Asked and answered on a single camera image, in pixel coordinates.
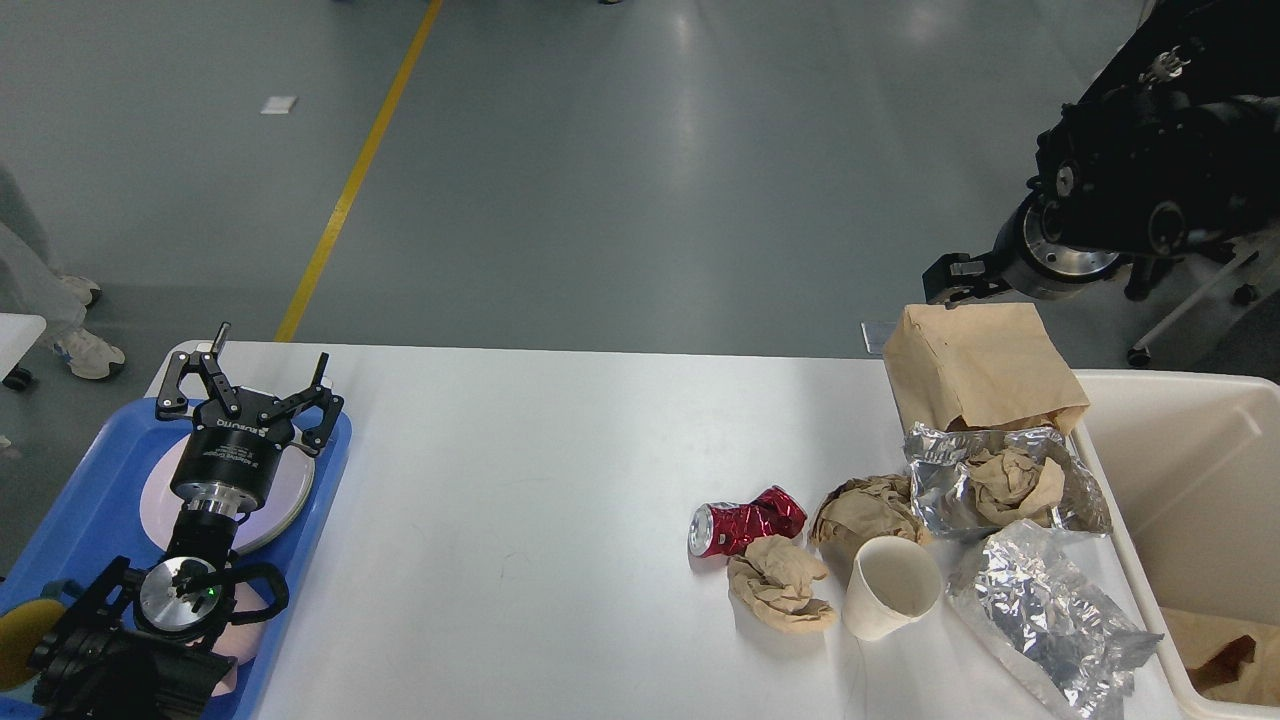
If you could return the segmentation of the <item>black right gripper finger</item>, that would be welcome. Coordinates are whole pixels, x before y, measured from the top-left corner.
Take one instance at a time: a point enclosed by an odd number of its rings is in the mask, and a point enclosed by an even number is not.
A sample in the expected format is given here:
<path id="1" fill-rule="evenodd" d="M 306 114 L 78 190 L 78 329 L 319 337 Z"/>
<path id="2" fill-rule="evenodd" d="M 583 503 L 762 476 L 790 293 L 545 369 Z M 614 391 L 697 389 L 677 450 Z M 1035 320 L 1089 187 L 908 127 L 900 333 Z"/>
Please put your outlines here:
<path id="1" fill-rule="evenodd" d="M 996 251 L 972 256 L 948 252 L 922 273 L 925 302 L 954 307 L 1012 291 L 1004 278 L 1006 263 Z"/>

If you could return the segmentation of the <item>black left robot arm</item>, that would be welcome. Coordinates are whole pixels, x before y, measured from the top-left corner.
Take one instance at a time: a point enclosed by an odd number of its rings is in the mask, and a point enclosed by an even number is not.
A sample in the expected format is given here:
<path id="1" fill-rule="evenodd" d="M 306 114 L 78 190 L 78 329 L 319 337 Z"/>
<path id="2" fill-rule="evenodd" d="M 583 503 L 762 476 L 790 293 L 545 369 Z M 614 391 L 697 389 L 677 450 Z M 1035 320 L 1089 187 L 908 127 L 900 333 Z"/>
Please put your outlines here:
<path id="1" fill-rule="evenodd" d="M 337 492 L 344 401 L 278 397 L 209 350 L 114 413 L 3 587 L 3 694 L 45 719 L 246 716 Z"/>

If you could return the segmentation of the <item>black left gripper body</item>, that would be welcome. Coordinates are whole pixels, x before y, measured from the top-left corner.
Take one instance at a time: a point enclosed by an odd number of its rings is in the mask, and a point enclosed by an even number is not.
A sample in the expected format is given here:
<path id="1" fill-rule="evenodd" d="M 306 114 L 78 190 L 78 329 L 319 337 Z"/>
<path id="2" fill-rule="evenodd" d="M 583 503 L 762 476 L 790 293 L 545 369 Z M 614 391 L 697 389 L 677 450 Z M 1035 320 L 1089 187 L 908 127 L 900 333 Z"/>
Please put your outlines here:
<path id="1" fill-rule="evenodd" d="M 256 512 L 268 503 L 284 448 L 296 437 L 285 420 L 252 427 L 225 419 L 193 420 L 170 480 L 186 503 L 216 498 L 230 515 Z"/>

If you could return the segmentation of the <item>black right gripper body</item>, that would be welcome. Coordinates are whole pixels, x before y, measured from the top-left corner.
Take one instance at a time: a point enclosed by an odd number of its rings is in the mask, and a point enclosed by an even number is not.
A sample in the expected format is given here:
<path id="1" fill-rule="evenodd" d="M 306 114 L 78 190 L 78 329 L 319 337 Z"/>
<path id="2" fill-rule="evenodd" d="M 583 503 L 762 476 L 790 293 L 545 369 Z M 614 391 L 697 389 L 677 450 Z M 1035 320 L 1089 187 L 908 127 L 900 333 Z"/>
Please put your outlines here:
<path id="1" fill-rule="evenodd" d="M 1080 250 L 1052 240 L 1048 214 L 1041 196 L 1029 192 L 1000 228 L 991 261 L 998 291 L 1057 301 L 1119 272 L 1123 261 L 1117 252 Z"/>

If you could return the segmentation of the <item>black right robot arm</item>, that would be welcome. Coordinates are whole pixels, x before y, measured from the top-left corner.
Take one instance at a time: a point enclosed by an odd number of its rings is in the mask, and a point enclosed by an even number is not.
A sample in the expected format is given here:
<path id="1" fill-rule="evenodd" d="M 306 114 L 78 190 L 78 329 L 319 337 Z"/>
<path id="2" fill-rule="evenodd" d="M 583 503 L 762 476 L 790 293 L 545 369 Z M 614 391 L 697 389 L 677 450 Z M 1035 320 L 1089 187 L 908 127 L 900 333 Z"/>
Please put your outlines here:
<path id="1" fill-rule="evenodd" d="M 1158 3 L 1038 136 L 995 246 L 936 260 L 925 301 L 1068 299 L 1124 265 L 1142 297 L 1175 259 L 1275 229 L 1277 28 L 1275 1 Z"/>

